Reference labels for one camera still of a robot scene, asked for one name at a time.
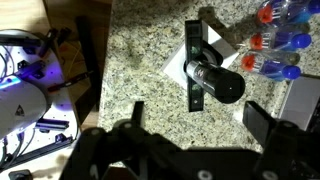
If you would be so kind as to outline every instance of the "black cylinder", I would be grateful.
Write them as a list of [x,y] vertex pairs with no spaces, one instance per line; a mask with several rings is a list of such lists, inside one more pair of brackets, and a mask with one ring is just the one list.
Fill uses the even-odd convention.
[[191,61],[187,74],[218,101],[230,104],[238,101],[245,91],[243,77],[207,62]]

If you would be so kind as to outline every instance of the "cable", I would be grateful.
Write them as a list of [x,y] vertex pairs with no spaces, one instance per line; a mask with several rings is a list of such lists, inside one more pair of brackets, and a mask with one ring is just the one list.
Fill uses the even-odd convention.
[[80,47],[76,47],[73,43],[71,42],[68,42],[68,41],[65,41],[64,43],[68,44],[69,46],[73,47],[73,49],[75,50],[81,50],[81,44],[78,42],[77,44],[80,46]]
[[74,55],[74,57],[73,57],[73,59],[72,59],[72,61],[71,61],[71,68],[70,68],[70,69],[68,70],[68,72],[66,73],[66,76],[69,75],[69,73],[70,73],[70,71],[71,71],[71,69],[72,69],[72,65],[73,65],[73,63],[74,63],[74,60],[76,60],[76,58],[78,57],[79,52],[80,52],[80,49],[78,49],[78,51],[76,52],[76,55]]
[[13,61],[13,58],[11,56],[11,53],[8,51],[8,49],[5,47],[5,46],[2,46],[4,48],[4,50],[8,53],[8,56],[10,57],[11,59],[11,62],[12,62],[12,74],[14,73],[15,69],[14,69],[14,61]]
[[19,145],[16,148],[16,150],[13,152],[13,154],[11,156],[7,157],[7,160],[4,163],[4,165],[0,167],[0,173],[2,171],[6,170],[8,167],[10,167],[12,162],[18,157],[18,153],[20,152],[21,146],[22,146],[23,141],[24,141],[24,132],[17,134],[17,137],[18,137],[18,140],[19,140]]
[[0,57],[3,60],[3,65],[4,65],[3,72],[2,72],[2,75],[0,77],[0,83],[1,83],[3,81],[3,78],[7,76],[7,61],[3,57],[3,55],[1,53],[0,53]]
[[76,136],[74,137],[73,141],[77,140],[77,137],[78,137],[78,134],[79,134],[79,129],[80,129],[80,126],[77,122],[77,132],[76,132]]
[[1,161],[0,161],[0,167],[3,166],[4,161],[7,158],[7,145],[8,145],[7,137],[4,137],[3,138],[2,158],[1,158]]
[[27,148],[29,147],[29,145],[31,144],[31,142],[32,142],[32,140],[33,140],[33,138],[34,138],[34,134],[35,134],[35,133],[36,133],[36,130],[33,129],[33,133],[32,133],[32,136],[31,136],[28,144],[26,145],[26,147],[21,151],[21,153],[20,153],[18,156],[21,156],[21,155],[27,150]]

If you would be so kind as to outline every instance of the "blue light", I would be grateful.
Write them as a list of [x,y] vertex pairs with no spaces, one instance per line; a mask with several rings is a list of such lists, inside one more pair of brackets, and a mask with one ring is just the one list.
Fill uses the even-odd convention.
[[0,89],[4,89],[10,86],[13,86],[15,84],[19,84],[21,82],[21,80],[19,78],[17,78],[16,76],[9,76],[9,77],[5,77],[2,81],[2,83],[0,84]]

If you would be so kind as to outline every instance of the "black mechanical part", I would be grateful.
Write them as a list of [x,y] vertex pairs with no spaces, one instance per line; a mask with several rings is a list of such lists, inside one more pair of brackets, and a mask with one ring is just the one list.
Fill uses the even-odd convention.
[[42,148],[36,149],[34,151],[30,151],[26,154],[22,154],[22,155],[16,157],[12,161],[10,166],[8,166],[6,169],[18,166],[20,164],[26,163],[26,162],[31,161],[33,159],[36,159],[36,158],[45,156],[47,154],[53,153],[55,151],[58,151],[64,147],[69,146],[73,142],[73,137],[63,138],[63,136],[61,136],[58,138],[56,137],[56,140],[57,139],[59,139],[59,141],[56,141],[55,143],[49,144],[49,145],[44,146]]
[[69,127],[69,121],[39,119],[35,128],[40,130],[64,131]]
[[243,124],[250,131],[258,143],[265,148],[267,138],[277,122],[256,102],[247,101],[244,105]]
[[7,137],[3,138],[3,147],[2,147],[2,157],[1,157],[1,161],[0,161],[0,167],[2,167],[5,163],[5,160],[7,158],[7,146],[8,146],[8,139]]
[[[221,66],[223,63],[222,55],[216,51],[210,44],[206,41],[202,41],[203,51],[202,54],[195,57],[197,61],[207,61],[210,64],[215,64]],[[183,71],[187,73],[187,62],[184,63]]]
[[191,61],[187,74],[221,103],[238,101],[245,90],[245,81],[240,74],[206,61]]
[[99,74],[98,60],[91,37],[89,19],[86,16],[78,16],[75,22],[87,71],[94,72],[90,76],[91,87],[75,102],[78,118],[80,123],[82,123],[94,106],[97,111],[99,110],[102,79]]
[[[141,117],[141,112],[134,111],[138,114],[132,117]],[[247,120],[264,121],[261,118]],[[161,135],[151,135],[136,126],[135,121],[126,121],[107,133],[101,128],[85,130],[60,179],[103,179],[109,165],[118,161],[122,161],[137,179],[300,180],[319,177],[318,134],[282,121],[266,139],[261,155],[235,148],[182,150]]]
[[26,61],[26,60],[22,60],[18,63],[18,69],[21,69],[21,68],[25,68],[29,65],[29,63]]
[[[202,24],[200,20],[185,22],[186,64],[197,56],[202,55],[203,39]],[[189,112],[203,111],[204,91],[192,78],[188,78],[188,107]]]
[[64,82],[64,83],[56,84],[56,85],[54,85],[54,86],[49,87],[49,88],[48,88],[48,91],[49,91],[49,92],[55,92],[55,91],[59,91],[61,88],[70,87],[70,86],[78,83],[79,81],[84,80],[84,79],[90,77],[91,74],[93,74],[93,71],[84,72],[84,73],[78,74],[78,75],[70,78],[69,80],[67,80],[67,81]]
[[60,29],[59,36],[57,38],[57,44],[60,46],[71,34],[71,29],[65,27]]
[[48,129],[39,129],[39,131],[41,133],[45,133],[45,134],[48,134],[50,132],[50,130],[48,130]]
[[144,102],[138,101],[135,103],[131,116],[132,124],[143,127],[144,125]]
[[28,169],[12,171],[9,173],[10,180],[33,180],[32,174]]
[[49,48],[52,46],[55,38],[57,37],[57,34],[58,34],[57,29],[52,28],[48,31],[46,35],[46,39],[44,40],[44,43],[41,46],[40,51],[38,53],[40,57],[43,58],[47,54]]
[[2,46],[22,46],[22,47],[40,47],[39,39],[30,39],[25,36],[0,35],[0,45]]
[[18,63],[18,72],[15,73],[21,79],[26,79],[30,75],[40,79],[44,77],[41,70],[45,67],[45,63],[41,60],[36,61],[30,65],[26,64],[24,61]]

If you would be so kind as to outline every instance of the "black metal bracket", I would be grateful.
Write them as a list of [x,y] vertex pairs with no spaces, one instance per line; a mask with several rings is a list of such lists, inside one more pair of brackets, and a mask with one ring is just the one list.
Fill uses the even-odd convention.
[[[186,64],[202,55],[202,25],[200,20],[185,22]],[[204,91],[193,79],[188,77],[189,112],[202,111]]]
[[57,44],[60,46],[72,33],[71,29],[65,27],[60,29],[59,35],[57,37]]
[[42,130],[54,130],[64,131],[69,127],[69,121],[52,120],[52,119],[39,119],[36,123],[35,128]]
[[32,64],[29,64],[27,61],[23,60],[18,63],[18,72],[16,72],[15,75],[21,79],[26,79],[30,75],[37,79],[41,79],[44,77],[44,74],[41,71],[44,67],[45,63],[41,60]]
[[22,47],[40,47],[39,39],[30,39],[25,36],[18,35],[0,35],[0,45],[3,46],[22,46]]
[[52,28],[48,31],[47,35],[46,35],[46,38],[44,39],[44,43],[42,44],[40,50],[39,50],[39,53],[38,55],[40,57],[44,57],[48,50],[50,49],[50,47],[52,46],[54,40],[56,39],[58,35],[58,30],[55,29],[55,28]]
[[[185,22],[185,42],[186,42],[186,63],[191,61],[208,61],[220,66],[223,62],[222,55],[217,52],[208,42],[203,39],[203,28],[201,20]],[[203,88],[189,76],[188,78],[188,107],[189,112],[202,111],[204,105]]]
[[42,148],[39,148],[34,151],[31,151],[26,154],[22,154],[22,155],[18,156],[16,159],[13,160],[13,162],[10,164],[10,166],[7,167],[7,169],[12,168],[14,166],[18,166],[23,163],[26,163],[26,162],[31,161],[33,159],[45,156],[45,155],[53,153],[55,151],[58,151],[64,147],[69,146],[73,142],[73,137],[65,137],[63,134],[58,134],[55,137],[55,139],[56,139],[55,143],[49,144],[49,145],[44,146]]

